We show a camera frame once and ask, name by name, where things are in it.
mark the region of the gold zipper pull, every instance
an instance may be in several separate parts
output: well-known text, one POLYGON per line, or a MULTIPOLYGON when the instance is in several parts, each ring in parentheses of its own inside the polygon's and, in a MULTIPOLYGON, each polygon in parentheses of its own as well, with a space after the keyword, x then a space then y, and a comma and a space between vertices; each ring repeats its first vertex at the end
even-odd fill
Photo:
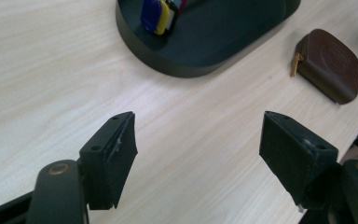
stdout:
POLYGON ((302 56, 300 53, 295 54, 295 58, 293 59, 292 63, 292 71, 290 72, 290 77, 296 76, 298 63, 303 62, 304 60, 304 56, 302 56))

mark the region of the wallet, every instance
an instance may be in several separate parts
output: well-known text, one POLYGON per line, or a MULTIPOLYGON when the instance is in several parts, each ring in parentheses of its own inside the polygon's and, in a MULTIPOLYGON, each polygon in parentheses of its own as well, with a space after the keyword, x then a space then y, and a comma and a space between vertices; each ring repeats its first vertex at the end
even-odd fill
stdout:
POLYGON ((356 55, 324 30, 313 30, 296 45, 291 77, 296 72, 340 105, 358 94, 356 55))

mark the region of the light wood tabletop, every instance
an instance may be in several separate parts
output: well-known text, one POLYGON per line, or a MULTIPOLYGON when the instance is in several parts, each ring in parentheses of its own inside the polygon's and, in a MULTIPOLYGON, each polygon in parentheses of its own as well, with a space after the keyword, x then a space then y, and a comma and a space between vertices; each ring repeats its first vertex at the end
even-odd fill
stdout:
POLYGON ((297 223, 303 214, 258 155, 263 115, 296 119, 342 157, 358 134, 358 96, 338 105, 289 73, 296 43, 317 28, 358 57, 358 0, 303 0, 251 50, 197 78, 138 60, 115 8, 0 1, 0 204, 33 190, 49 163, 77 160, 107 119, 133 111, 139 154, 118 208, 89 211, 90 223, 297 223))

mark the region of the black tray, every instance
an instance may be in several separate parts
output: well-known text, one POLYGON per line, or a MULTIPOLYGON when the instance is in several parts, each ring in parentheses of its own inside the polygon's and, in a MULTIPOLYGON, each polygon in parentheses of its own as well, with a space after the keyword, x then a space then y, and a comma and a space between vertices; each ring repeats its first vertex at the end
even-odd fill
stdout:
POLYGON ((276 27, 300 0, 188 0, 170 35, 147 32, 143 0, 117 0, 117 28, 142 62, 175 77, 212 72, 276 27))

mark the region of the brown leather pouch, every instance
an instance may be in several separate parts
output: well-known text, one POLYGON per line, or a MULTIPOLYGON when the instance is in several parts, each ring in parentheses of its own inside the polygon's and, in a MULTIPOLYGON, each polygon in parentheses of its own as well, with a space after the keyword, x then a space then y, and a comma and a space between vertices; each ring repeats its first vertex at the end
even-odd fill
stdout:
POLYGON ((357 96, 358 59, 324 30, 313 30, 297 44, 291 77, 296 71, 340 105, 357 96))

